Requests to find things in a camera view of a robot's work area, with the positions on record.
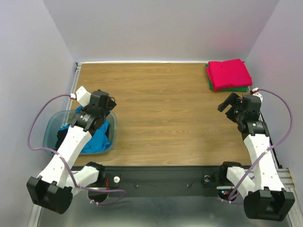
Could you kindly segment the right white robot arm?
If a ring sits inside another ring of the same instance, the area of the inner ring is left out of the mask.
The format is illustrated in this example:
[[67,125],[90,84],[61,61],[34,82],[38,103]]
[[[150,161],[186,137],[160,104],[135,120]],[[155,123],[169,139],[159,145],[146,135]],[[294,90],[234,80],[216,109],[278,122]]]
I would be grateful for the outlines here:
[[243,96],[231,93],[218,106],[219,112],[225,111],[226,117],[237,124],[252,163],[245,170],[240,163],[223,162],[218,180],[222,184],[232,183],[234,188],[226,201],[234,203],[241,196],[248,218],[283,221],[295,197],[286,191],[277,173],[271,154],[275,146],[270,144],[267,124],[259,118],[262,101],[259,90],[254,89]]

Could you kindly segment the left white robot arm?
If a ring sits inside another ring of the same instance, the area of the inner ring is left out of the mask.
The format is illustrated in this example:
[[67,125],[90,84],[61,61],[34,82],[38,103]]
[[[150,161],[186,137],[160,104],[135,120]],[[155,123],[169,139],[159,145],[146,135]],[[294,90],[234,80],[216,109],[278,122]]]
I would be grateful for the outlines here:
[[71,172],[77,157],[94,133],[105,122],[116,106],[114,99],[106,92],[92,93],[80,87],[76,93],[68,95],[83,107],[71,120],[67,134],[56,150],[51,149],[53,158],[45,169],[27,181],[27,190],[35,205],[58,214],[63,214],[73,197],[88,186],[101,186],[106,181],[105,167],[90,162],[77,174]]

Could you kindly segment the blue t shirt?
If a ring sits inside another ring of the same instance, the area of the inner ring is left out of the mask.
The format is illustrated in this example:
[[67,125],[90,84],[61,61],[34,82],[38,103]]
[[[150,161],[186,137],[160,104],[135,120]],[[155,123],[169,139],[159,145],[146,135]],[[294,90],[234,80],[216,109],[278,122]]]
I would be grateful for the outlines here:
[[104,152],[111,145],[109,141],[109,121],[105,121],[103,125],[95,132],[89,142],[83,147],[81,154]]

